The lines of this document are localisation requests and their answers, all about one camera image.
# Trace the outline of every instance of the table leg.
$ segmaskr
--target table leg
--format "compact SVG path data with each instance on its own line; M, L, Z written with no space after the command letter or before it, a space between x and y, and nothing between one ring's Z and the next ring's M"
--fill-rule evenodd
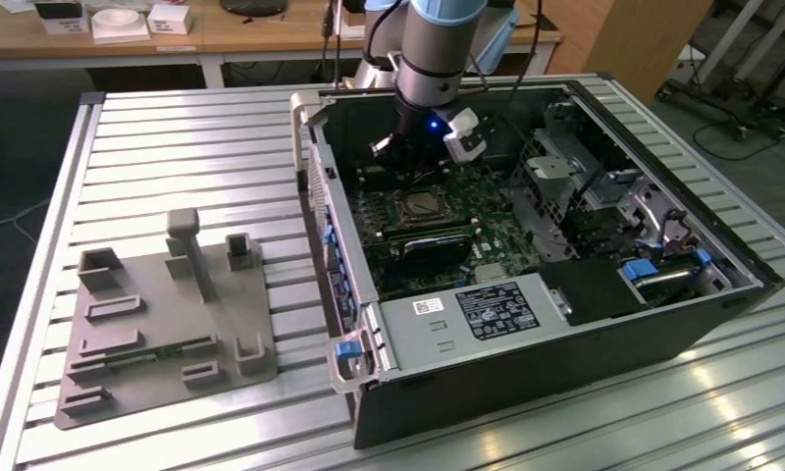
M204 72L204 81L207 83L207 88L224 88L224 75L221 74L223 64L223 54L200 55L200 68Z
M759 65L759 61L762 61L762 58L768 53L768 50L774 46L774 43L776 42L776 40L780 38L780 35L783 34L784 30L785 30L785 13L780 16L780 18L776 19L776 22L774 23L774 27L771 28L771 31L768 32L766 37L760 40L759 45L754 49L754 52L750 53L750 57L746 60L746 62L743 63L743 66L739 68L739 71L736 72L734 79L744 80L748 78L751 72L754 72L754 69Z
M552 59L552 52L555 51L555 43L539 43L536 47L536 56L527 67L526 76L543 76L547 73L550 66L550 59Z

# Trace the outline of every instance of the white label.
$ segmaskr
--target white label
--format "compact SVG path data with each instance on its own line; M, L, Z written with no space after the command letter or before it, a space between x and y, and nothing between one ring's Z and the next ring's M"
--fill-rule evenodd
M157 46L157 52L196 51L197 46Z
M423 301L413 302L413 310L416 314L431 314L445 309L443 306L443 299L435 297L433 299L425 299Z

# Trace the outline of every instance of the wire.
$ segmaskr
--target wire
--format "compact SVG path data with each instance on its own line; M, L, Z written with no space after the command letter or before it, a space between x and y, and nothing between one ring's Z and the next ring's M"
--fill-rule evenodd
M764 152L766 150L768 150L770 148L775 147L780 141L775 139L775 141L768 144L762 146L759 149L756 149L754 152L751 152L750 154L746 154L742 157L727 157L716 152L714 152L712 150L710 150L704 144L698 140L699 135L707 131L711 128L716 128L719 126L724 126L730 123L732 123L734 120L726 120L726 121L720 121L719 123L712 123L711 125L707 125L704 127L702 127L700 129L698 129L694 133L692 133L692 141L698 144L698 146L702 148L702 150L704 152L707 152L710 155L712 155L716 159L719 160L724 160L728 162L742 162L743 160L748 160L751 157L754 157L755 155L758 155L759 153Z
M468 52L468 58L471 59L471 64L474 65L474 69L476 70L476 74L480 77L480 82L483 86L480 88L468 88L460 91L460 95L476 95L479 93L486 93L488 91L488 80L486 79L486 75L483 74L483 69L480 69L480 65L474 58L474 54Z
M276 78L279 77L279 75L283 72L283 67L285 67L285 61L281 61L279 63L279 66L276 66L276 72L273 72L273 75L271 76L271 78L268 80L263 81L260 83L260 85L268 85L268 84L273 83L273 81L276 80Z
M335 42L335 90L340 89L340 27L337 27L337 36Z
M43 205L45 205L48 203L49 203L49 200L47 199L47 200L41 201L39 204L36 204L35 206L31 206L29 208L27 208L25 210L23 210L20 213L17 213L11 218L1 219L0 220L0 226L7 225L7 224L12 223L13 221L19 220L24 216L27 216L29 213L32 213L40 206L43 206Z
M244 72L241 72L241 70L236 69L232 66L235 66L235 64L231 64L231 70L235 70L241 77L244 77L245 79L248 79L249 81L252 81L252 85L253 86L263 86L263 85L271 84L276 80L276 78L279 77L280 72L283 71L283 67L285 66L285 62L284 61L280 61L279 66L276 66L276 72L273 73L273 75L271 76L271 78L268 80L263 80L263 81L257 81L253 77L251 77L248 74L245 74Z
M576 205L582 201L582 198L586 195L586 193L588 192L588 189L591 189L591 186L594 185L594 183L598 182L598 180L600 179L600 177L603 176L604 173L606 173L606 166L603 165L603 163L600 163L598 168L591 173L588 180L583 183L582 187L579 188L579 191L576 191L576 194L574 194L574 197L568 201L567 209L564 210L564 214L570 213L574 209L576 209Z
M780 8L780 11L776 13L776 17L774 17L774 18L779 19L783 16L784 12L785 12L785 4ZM760 40L764 38L764 36L768 34L768 31L770 31L770 29L764 30L762 32L762 34L756 37L756 39L750 42L748 47L746 48L746 52L743 52L743 56L739 58L739 60L731 66L731 69L734 71L736 70L736 67L740 65L740 63L744 62L746 59L748 58L750 51L752 50L754 46L760 42Z
M32 245L37 245L37 239L32 237L32 235L24 230L24 228L21 228L21 223L17 219L12 221L12 225L15 226L15 229L17 229L17 231L27 237Z
M522 72L519 73L519 79L515 80L515 85L512 86L512 91L510 92L510 99L507 100L507 104L504 105L504 112L510 108L512 104L512 99L515 98L515 94L519 91L519 87L522 86L522 81L524 81L524 77L527 76L527 70L530 69L530 65L534 63L534 57L536 56L538 50L538 37L540 36L540 20L543 18L543 0L538 0L538 12L536 12L536 34L534 35L534 45L530 48L530 54L527 56L527 61L524 61L524 67L522 68Z
M372 44L376 40L376 32L379 31L379 27L381 26L384 20L388 18L389 15L393 14L395 9L401 5L401 2L403 0L395 0L395 3L391 5L389 8L384 10L381 15L379 16L379 20L375 22L375 24L372 25L372 29L369 30L369 40L367 41L367 48L364 49L364 61L367 61L367 63L369 63L373 66L379 66L379 61L376 61L376 58L372 57Z
M49 204L48 199L41 201L39 204L31 206L29 208L24 209L20 213L17 213L11 218L0 220L0 226L5 226L7 224L12 224L12 226L15 226L15 229L17 229L17 231L24 235L24 237L32 242L32 244L37 244L37 240L35 237L32 237L32 235L21 227L20 220L25 216L28 216L39 207L45 206L47 204Z
M695 67L695 56L692 54L692 50L695 49L695 47L692 46L692 44L690 44L690 65L692 66L692 72L694 72L694 78L695 78L695 84L698 85L698 91L700 91L702 93L704 92L704 83L702 82L702 77L698 74L698 67Z
M328 38L325 38L323 40L323 57L321 57L321 75L323 75L323 82L328 81L327 77L328 77L328 59L327 59L327 54L328 54Z

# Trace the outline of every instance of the slotted metal tabletop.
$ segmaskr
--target slotted metal tabletop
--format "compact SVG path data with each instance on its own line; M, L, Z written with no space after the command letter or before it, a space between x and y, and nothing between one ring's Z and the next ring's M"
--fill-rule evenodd
M570 78L785 278L785 231L616 82ZM352 449L292 168L288 98L313 87L109 94L80 107L0 368L0 469L785 470L785 288L674 361ZM263 244L279 377L60 431L79 254L165 251L165 211L191 206L201 243L248 232Z

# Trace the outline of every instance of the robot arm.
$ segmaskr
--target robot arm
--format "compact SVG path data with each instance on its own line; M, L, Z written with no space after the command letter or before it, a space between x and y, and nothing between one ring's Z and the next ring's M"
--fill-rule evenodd
M424 138L425 130L437 128L437 120L441 120L447 130L443 135L445 147L455 162L464 164L486 150L480 121L471 109L460 105L457 94L487 1L411 0L404 19L403 3L368 2L371 22L380 20L383 6L387 7L384 11L393 10L377 27L376 37L369 40L371 57L363 68L369 65L384 72L389 61L376 59L376 54L395 51L393 35L401 31L395 67L396 124L392 134L372 145L373 152L388 162L409 158L413 145L408 141Z

